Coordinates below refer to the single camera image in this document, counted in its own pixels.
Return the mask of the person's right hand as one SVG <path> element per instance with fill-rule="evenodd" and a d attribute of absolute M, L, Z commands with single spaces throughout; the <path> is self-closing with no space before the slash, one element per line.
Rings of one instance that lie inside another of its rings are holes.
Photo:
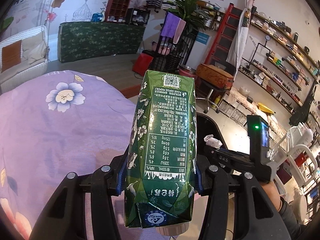
<path fill-rule="evenodd" d="M 282 201 L 275 183 L 271 181 L 269 183 L 260 182 L 259 184 L 268 195 L 276 210 L 280 211 L 282 207 Z"/>

